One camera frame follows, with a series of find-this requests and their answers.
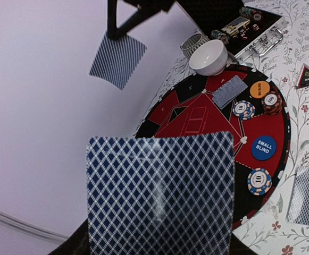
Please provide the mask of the blue small blind button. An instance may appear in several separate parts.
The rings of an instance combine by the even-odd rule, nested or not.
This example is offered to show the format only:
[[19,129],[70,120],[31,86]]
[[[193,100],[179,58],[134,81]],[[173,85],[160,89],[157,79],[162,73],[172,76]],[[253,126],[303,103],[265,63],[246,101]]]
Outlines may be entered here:
[[269,135],[263,135],[254,141],[251,153],[255,159],[265,161],[272,158],[276,150],[277,144],[274,138]]

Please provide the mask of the dealt playing card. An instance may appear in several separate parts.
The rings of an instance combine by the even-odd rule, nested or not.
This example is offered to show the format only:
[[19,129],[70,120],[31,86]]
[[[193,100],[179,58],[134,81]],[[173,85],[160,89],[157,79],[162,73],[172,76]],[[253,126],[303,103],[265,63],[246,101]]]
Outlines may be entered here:
[[123,90],[146,51],[147,46],[131,36],[112,40],[105,34],[89,75]]
[[309,226],[309,167],[299,167],[296,171],[287,219]]
[[224,109],[233,99],[240,95],[248,85],[237,75],[212,93],[212,100],[219,109]]

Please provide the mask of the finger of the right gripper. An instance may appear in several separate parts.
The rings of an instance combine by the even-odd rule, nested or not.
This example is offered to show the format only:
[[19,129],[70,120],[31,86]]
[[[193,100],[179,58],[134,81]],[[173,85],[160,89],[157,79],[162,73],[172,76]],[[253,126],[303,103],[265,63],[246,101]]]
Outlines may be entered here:
[[160,12],[169,12],[175,3],[172,0],[134,0],[123,2],[135,7],[137,10],[118,26],[118,1],[107,1],[107,37],[111,40],[121,39],[132,29]]

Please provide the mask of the black triangular all-in marker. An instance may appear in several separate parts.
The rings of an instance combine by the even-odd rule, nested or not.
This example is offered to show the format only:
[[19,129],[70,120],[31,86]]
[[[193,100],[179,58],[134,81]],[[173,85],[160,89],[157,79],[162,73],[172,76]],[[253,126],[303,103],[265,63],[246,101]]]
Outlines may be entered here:
[[306,64],[302,65],[299,73],[298,80],[295,87],[297,89],[309,87],[309,66]]

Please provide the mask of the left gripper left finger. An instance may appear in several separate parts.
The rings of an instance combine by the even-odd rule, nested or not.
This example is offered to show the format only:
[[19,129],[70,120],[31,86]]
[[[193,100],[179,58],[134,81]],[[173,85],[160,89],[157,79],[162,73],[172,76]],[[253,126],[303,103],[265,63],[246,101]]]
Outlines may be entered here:
[[88,220],[85,220],[64,243],[48,255],[90,255]]

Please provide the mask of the orange big blind button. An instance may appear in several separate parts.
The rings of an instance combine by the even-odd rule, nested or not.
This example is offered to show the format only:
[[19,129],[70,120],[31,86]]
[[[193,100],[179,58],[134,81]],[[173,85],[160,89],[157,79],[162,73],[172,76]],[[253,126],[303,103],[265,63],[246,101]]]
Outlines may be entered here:
[[268,92],[270,92],[270,84],[266,81],[255,82],[249,90],[250,95],[256,99],[263,98]]

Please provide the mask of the red hundred poker chip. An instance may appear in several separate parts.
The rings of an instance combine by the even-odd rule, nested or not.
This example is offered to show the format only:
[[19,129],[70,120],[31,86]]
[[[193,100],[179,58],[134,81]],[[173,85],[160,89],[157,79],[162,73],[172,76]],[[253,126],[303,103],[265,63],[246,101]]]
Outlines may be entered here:
[[264,112],[271,116],[279,114],[282,110],[282,99],[275,91],[267,93],[261,99],[261,104]]

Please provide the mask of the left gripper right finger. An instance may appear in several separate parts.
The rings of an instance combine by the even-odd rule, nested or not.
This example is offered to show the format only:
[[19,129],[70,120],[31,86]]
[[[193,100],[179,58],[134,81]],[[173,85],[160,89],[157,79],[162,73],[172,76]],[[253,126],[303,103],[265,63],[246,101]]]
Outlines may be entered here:
[[249,247],[242,243],[234,234],[231,235],[230,255],[257,255]]

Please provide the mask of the blue ten poker chip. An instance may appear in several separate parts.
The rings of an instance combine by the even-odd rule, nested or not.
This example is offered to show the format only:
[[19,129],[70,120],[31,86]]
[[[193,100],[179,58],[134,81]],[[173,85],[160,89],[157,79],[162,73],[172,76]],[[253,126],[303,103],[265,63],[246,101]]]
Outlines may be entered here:
[[272,177],[265,168],[256,168],[247,177],[247,186],[253,195],[262,196],[272,186]]

